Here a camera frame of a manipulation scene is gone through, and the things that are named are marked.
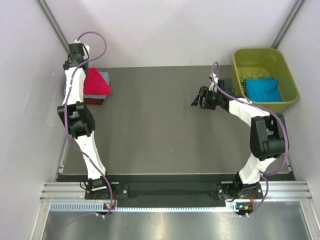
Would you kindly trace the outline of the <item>folded light blue t shirt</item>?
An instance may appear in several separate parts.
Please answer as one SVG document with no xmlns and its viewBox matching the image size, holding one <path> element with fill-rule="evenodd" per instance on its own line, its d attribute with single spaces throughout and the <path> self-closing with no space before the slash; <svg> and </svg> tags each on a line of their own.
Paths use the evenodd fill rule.
<svg viewBox="0 0 320 240">
<path fill-rule="evenodd" d="M 74 74 L 71 92 L 69 93 L 70 79 L 65 87 L 65 98 L 68 99 L 70 103 L 75 103 L 76 101 L 82 102 L 84 98 L 99 99 L 104 100 L 107 95 L 110 94 L 111 89 L 109 86 L 109 74 L 107 72 L 95 71 L 94 73 L 89 73 L 89 76 L 78 69 Z"/>
</svg>

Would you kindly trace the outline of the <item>green plastic bin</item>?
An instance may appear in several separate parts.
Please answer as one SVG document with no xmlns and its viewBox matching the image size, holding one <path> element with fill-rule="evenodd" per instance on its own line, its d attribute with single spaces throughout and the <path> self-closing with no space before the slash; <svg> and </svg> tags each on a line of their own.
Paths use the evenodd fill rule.
<svg viewBox="0 0 320 240">
<path fill-rule="evenodd" d="M 245 80 L 271 77 L 277 80 L 280 101 L 256 102 L 247 97 Z M 235 94 L 275 113 L 282 112 L 300 97 L 284 55 L 274 48 L 241 48 L 232 56 L 230 68 Z"/>
</svg>

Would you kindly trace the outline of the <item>folded dark red t shirt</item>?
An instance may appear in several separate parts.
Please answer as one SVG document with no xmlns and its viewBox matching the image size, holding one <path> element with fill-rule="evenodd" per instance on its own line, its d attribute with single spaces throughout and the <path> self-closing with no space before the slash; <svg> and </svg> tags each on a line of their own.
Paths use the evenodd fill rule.
<svg viewBox="0 0 320 240">
<path fill-rule="evenodd" d="M 85 98 L 84 102 L 87 105 L 102 105 L 104 103 L 104 99 Z"/>
</svg>

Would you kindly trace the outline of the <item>blue t shirt in bin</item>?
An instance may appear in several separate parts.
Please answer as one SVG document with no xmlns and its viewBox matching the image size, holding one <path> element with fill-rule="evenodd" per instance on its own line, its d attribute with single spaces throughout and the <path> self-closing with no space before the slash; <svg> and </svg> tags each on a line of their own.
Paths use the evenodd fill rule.
<svg viewBox="0 0 320 240">
<path fill-rule="evenodd" d="M 280 102 L 278 81 L 272 77 L 246 78 L 245 95 L 247 98 L 258 103 Z"/>
</svg>

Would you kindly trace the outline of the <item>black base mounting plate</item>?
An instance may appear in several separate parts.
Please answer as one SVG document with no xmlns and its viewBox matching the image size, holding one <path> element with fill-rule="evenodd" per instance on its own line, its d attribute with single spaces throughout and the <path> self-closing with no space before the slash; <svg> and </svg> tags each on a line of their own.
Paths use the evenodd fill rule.
<svg viewBox="0 0 320 240">
<path fill-rule="evenodd" d="M 259 183 L 236 189 L 233 183 L 222 182 L 119 182 L 113 183 L 112 199 L 128 200 L 138 196 L 201 196 L 214 200 L 254 200 L 263 197 Z"/>
</svg>

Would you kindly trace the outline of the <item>aluminium frame rail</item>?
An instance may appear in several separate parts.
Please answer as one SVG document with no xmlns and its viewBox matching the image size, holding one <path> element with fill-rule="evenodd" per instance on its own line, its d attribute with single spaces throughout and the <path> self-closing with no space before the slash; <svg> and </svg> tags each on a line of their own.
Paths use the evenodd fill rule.
<svg viewBox="0 0 320 240">
<path fill-rule="evenodd" d="M 260 183 L 262 194 L 268 191 L 267 202 L 304 202 L 311 201 L 312 195 L 304 181 L 271 181 L 269 185 Z M 41 200 L 80 201 L 85 199 L 86 191 L 78 182 L 48 182 L 44 184 Z"/>
</svg>

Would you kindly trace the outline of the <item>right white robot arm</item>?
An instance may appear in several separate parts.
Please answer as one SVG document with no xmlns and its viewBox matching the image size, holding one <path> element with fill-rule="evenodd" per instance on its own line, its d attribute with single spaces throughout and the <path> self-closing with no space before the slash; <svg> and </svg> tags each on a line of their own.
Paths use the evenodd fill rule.
<svg viewBox="0 0 320 240">
<path fill-rule="evenodd" d="M 219 191 L 220 197 L 234 201 L 258 192 L 259 181 L 267 175 L 267 168 L 289 147 L 284 116 L 236 96 L 231 79 L 208 78 L 210 86 L 202 86 L 191 106 L 215 110 L 221 107 L 238 117 L 250 128 L 250 156 L 244 167 L 236 173 L 231 188 Z"/>
</svg>

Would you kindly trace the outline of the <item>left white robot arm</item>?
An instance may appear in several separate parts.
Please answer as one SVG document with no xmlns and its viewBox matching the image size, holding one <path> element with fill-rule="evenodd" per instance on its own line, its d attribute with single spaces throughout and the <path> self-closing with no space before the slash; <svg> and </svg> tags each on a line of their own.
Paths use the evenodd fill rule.
<svg viewBox="0 0 320 240">
<path fill-rule="evenodd" d="M 63 64 L 66 76 L 65 97 L 57 107 L 66 137 L 74 139 L 71 145 L 82 155 L 87 168 L 85 184 L 87 199 L 113 200 L 114 187 L 109 182 L 107 171 L 101 162 L 95 142 L 94 116 L 84 102 L 84 82 L 89 73 L 89 46 L 79 41 L 69 44 L 69 55 Z"/>
</svg>

